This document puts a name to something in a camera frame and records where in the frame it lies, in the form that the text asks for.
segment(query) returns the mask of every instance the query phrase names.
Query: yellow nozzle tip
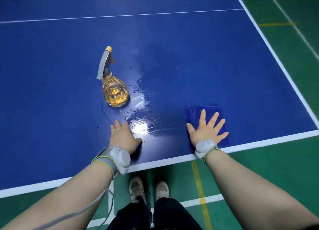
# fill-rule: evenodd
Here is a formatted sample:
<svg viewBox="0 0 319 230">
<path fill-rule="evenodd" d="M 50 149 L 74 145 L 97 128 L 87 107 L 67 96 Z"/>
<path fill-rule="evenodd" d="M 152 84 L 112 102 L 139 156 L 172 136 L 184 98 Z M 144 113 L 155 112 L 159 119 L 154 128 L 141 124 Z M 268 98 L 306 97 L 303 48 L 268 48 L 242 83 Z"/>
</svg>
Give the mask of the yellow nozzle tip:
<svg viewBox="0 0 319 230">
<path fill-rule="evenodd" d="M 112 52 L 112 48 L 110 46 L 107 46 L 105 50 L 109 51 L 110 53 Z"/>
</svg>

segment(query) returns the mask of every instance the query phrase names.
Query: hand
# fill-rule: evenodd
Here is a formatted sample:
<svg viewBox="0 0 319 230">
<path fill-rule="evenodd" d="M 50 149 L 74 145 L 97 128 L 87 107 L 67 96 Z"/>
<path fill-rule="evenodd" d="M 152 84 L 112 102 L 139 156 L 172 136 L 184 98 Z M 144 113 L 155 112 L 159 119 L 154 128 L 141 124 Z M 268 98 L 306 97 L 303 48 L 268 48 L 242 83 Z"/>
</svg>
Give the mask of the hand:
<svg viewBox="0 0 319 230">
<path fill-rule="evenodd" d="M 114 125 L 111 125 L 111 138 L 110 138 L 110 147 L 118 146 L 122 149 L 125 149 L 132 154 L 135 152 L 136 148 L 141 144 L 141 138 L 134 138 L 131 132 L 130 126 L 125 121 L 123 125 L 115 120 Z"/>
<path fill-rule="evenodd" d="M 227 137 L 228 132 L 224 132 L 221 135 L 217 135 L 221 127 L 225 123 L 225 119 L 221 119 L 219 123 L 214 127 L 216 120 L 218 118 L 218 115 L 219 115 L 218 112 L 214 113 L 214 115 L 211 117 L 211 119 L 206 125 L 206 111 L 202 110 L 199 117 L 199 126 L 197 130 L 194 129 L 192 124 L 190 123 L 186 124 L 187 131 L 190 136 L 190 140 L 192 144 L 194 145 L 194 147 L 196 147 L 196 144 L 199 141 L 205 140 L 205 139 L 212 139 L 215 145 L 217 145 L 222 139 Z"/>
</svg>

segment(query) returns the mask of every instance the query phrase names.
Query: spray bottle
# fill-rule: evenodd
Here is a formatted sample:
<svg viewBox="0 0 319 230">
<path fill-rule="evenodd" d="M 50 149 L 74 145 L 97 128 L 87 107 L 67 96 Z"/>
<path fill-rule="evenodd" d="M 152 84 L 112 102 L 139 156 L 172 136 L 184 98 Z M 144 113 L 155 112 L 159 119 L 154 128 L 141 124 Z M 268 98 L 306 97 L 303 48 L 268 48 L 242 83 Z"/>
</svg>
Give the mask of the spray bottle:
<svg viewBox="0 0 319 230">
<path fill-rule="evenodd" d="M 129 98 L 126 85 L 112 75 L 109 70 L 111 63 L 116 63 L 112 58 L 112 48 L 108 46 L 101 58 L 97 79 L 102 80 L 102 93 L 106 102 L 112 107 L 124 106 Z"/>
</svg>

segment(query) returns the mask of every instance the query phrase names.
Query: green court floor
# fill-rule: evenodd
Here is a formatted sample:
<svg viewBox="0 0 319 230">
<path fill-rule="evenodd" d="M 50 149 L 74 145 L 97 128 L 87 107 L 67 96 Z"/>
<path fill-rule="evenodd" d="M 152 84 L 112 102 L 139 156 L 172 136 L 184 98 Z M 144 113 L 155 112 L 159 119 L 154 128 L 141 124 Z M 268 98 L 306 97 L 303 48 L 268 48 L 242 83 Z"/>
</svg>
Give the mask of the green court floor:
<svg viewBox="0 0 319 230">
<path fill-rule="evenodd" d="M 318 1 L 243 0 L 317 118 Z M 239 151 L 230 155 L 287 191 L 319 217 L 319 137 Z M 210 171 L 200 160 L 117 177 L 114 181 L 113 215 L 130 202 L 128 185 L 130 179 L 136 175 L 145 182 L 146 196 L 152 206 L 154 186 L 158 180 L 165 180 L 171 197 L 187 206 L 187 210 L 203 229 L 241 229 L 220 195 Z M 0 199 L 0 228 L 50 191 L 52 189 Z M 96 229 L 101 223 L 107 214 L 109 203 L 109 196 L 106 196 L 89 229 Z"/>
</svg>

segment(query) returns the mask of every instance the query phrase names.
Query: person's right arm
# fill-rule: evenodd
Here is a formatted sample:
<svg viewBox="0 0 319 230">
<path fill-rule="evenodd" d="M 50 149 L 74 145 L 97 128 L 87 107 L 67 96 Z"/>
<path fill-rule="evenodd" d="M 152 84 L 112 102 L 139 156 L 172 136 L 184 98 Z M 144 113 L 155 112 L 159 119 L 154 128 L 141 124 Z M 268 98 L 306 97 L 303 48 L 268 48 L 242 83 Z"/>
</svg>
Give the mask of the person's right arm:
<svg viewBox="0 0 319 230">
<path fill-rule="evenodd" d="M 187 124 L 191 141 L 212 139 L 217 145 L 228 133 L 217 135 L 225 120 L 216 126 L 218 114 L 206 125 L 202 111 L 195 131 Z M 319 219 L 288 193 L 242 166 L 221 150 L 210 151 L 205 161 L 233 214 L 244 229 L 301 230 L 319 224 Z"/>
</svg>

